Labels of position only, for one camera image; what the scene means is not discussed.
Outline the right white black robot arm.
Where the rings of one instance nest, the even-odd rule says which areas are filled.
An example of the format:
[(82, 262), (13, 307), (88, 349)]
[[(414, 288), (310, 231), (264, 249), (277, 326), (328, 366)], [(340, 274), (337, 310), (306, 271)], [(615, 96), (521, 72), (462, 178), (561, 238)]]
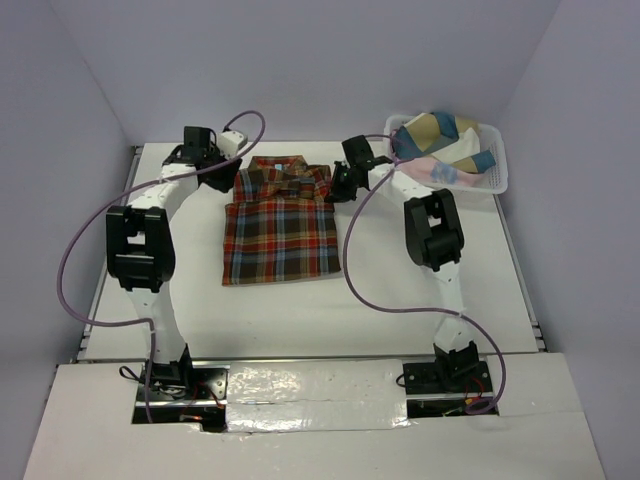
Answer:
[[(397, 384), (409, 395), (439, 391), (459, 392), (473, 384), (484, 394), (488, 387), (480, 381), (480, 353), (475, 333), (495, 346), (484, 327), (465, 313), (460, 281), (463, 229), (454, 199), (448, 189), (433, 190), (403, 173), (399, 163), (374, 154), (366, 135), (342, 142), (343, 161), (335, 163), (332, 185), (326, 200), (345, 203), (357, 199), (360, 189), (367, 195), (347, 228), (342, 250), (344, 275), (351, 293), (365, 306), (384, 313), (437, 313), (441, 316), (433, 336), (435, 359), (407, 363)], [(413, 263), (434, 278), (444, 302), (442, 307), (391, 308), (366, 300), (352, 281), (348, 267), (349, 242), (355, 223), (369, 200), (379, 194), (403, 213), (406, 251)]]

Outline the red brown plaid shirt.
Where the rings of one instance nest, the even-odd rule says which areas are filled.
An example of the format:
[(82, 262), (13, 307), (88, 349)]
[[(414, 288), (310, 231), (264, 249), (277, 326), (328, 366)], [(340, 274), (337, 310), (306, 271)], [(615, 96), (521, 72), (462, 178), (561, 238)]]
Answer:
[(255, 156), (225, 206), (224, 286), (314, 279), (341, 271), (332, 170), (302, 156)]

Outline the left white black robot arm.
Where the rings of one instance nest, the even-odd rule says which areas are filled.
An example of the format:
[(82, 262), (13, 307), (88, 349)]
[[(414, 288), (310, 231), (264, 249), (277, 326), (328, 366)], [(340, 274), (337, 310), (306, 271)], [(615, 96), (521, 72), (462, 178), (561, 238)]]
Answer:
[(247, 136), (239, 131), (227, 128), (216, 134), (187, 126), (183, 143), (162, 162), (157, 183), (106, 213), (108, 273), (127, 292), (136, 314), (153, 322), (155, 341), (149, 345), (152, 360), (145, 366), (145, 379), (173, 398), (194, 390), (196, 374), (169, 291), (176, 268), (170, 220), (203, 184), (228, 192), (246, 144)]

